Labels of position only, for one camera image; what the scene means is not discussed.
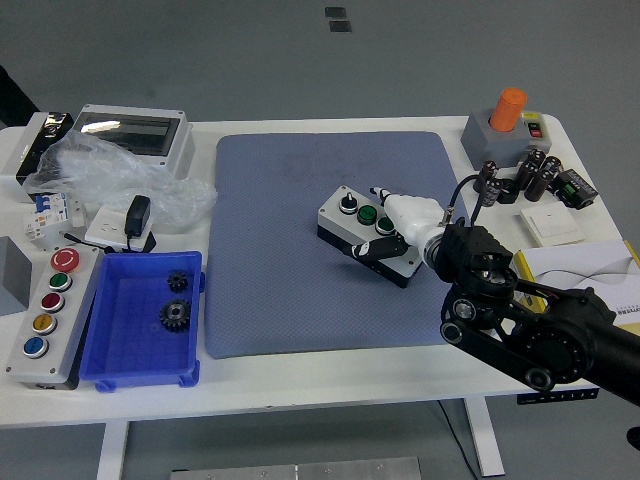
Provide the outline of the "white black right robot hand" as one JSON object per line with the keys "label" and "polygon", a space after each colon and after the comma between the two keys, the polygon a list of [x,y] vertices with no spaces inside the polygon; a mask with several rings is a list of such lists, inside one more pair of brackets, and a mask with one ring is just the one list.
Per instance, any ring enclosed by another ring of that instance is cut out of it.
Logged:
{"label": "white black right robot hand", "polygon": [[432,198],[391,193],[381,187],[370,191],[380,198],[396,234],[346,246],[342,252],[362,262],[373,262],[402,256],[414,246],[422,261],[432,265],[445,231],[445,211],[439,203]]}

